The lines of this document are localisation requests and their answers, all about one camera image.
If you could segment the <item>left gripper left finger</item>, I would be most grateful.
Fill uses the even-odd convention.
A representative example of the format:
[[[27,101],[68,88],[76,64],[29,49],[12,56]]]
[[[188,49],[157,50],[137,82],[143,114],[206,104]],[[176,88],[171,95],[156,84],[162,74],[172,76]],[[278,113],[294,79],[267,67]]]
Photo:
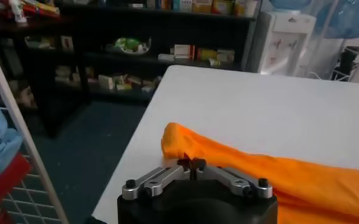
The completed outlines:
[[[189,180],[191,161],[179,159],[168,167],[157,167],[138,179],[128,179],[122,187],[124,200],[136,200],[142,195],[154,198],[161,195],[164,189],[176,180]]]

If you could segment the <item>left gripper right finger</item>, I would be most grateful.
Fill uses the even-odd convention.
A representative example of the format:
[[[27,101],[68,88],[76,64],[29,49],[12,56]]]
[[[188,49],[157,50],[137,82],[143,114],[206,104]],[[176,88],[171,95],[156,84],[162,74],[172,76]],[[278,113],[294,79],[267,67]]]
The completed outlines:
[[[255,178],[232,167],[207,165],[204,159],[194,159],[198,180],[216,180],[233,195],[244,198],[272,198],[273,187],[267,178]]]

